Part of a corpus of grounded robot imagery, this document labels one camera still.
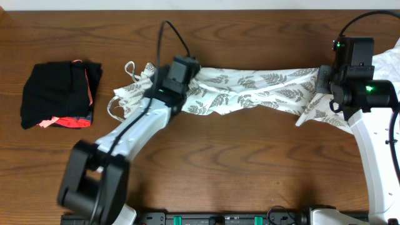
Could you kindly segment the white fern print garment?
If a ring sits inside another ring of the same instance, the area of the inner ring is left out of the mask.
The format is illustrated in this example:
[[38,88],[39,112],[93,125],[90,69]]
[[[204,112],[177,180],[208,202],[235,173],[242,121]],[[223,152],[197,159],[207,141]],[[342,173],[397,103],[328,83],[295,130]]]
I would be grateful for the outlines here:
[[183,111],[196,115],[225,115],[266,106],[308,120],[330,124],[349,133],[342,113],[329,107],[332,97],[316,92],[317,68],[252,71],[203,67],[191,80]]

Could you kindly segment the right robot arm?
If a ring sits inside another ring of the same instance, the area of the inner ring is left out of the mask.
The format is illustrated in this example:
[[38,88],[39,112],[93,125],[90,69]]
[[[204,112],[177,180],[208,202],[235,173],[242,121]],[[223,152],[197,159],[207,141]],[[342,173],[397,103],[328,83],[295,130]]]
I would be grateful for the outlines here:
[[321,66],[316,92],[331,94],[357,142],[367,182],[368,224],[399,224],[399,160],[395,125],[399,101],[391,81],[375,79],[374,40],[340,35],[331,66]]

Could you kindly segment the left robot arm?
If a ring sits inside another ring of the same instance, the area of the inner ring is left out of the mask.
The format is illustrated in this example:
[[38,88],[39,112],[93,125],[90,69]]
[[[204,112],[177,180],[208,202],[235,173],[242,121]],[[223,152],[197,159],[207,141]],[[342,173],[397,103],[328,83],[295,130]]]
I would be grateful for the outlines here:
[[80,215],[85,224],[133,224],[137,213],[126,204],[130,163],[181,112],[200,68],[194,57],[175,56],[170,66],[156,70],[152,87],[117,128],[94,143],[78,141],[57,203]]

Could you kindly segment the plain white cloth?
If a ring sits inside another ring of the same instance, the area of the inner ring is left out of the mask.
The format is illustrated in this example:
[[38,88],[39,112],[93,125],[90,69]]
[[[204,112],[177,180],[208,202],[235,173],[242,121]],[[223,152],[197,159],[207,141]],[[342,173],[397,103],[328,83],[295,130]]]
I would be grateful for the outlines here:
[[399,83],[399,40],[392,49],[373,56],[372,65],[375,67],[373,79]]

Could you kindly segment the folded black and coral garment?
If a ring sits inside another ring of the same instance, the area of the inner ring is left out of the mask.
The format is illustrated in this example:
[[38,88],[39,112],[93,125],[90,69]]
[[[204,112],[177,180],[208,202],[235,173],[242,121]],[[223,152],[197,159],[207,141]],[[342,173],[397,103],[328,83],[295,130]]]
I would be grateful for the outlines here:
[[21,127],[88,128],[102,64],[76,59],[34,65],[22,92]]

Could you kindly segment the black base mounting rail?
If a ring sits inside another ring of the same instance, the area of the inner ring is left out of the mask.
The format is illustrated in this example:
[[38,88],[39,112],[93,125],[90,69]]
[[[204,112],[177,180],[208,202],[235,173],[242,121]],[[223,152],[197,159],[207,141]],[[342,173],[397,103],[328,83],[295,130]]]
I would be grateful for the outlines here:
[[306,210],[295,211],[282,206],[274,206],[264,214],[206,214],[139,212],[135,218],[128,219],[131,212],[118,217],[115,224],[132,225],[269,225],[269,224],[309,224]]

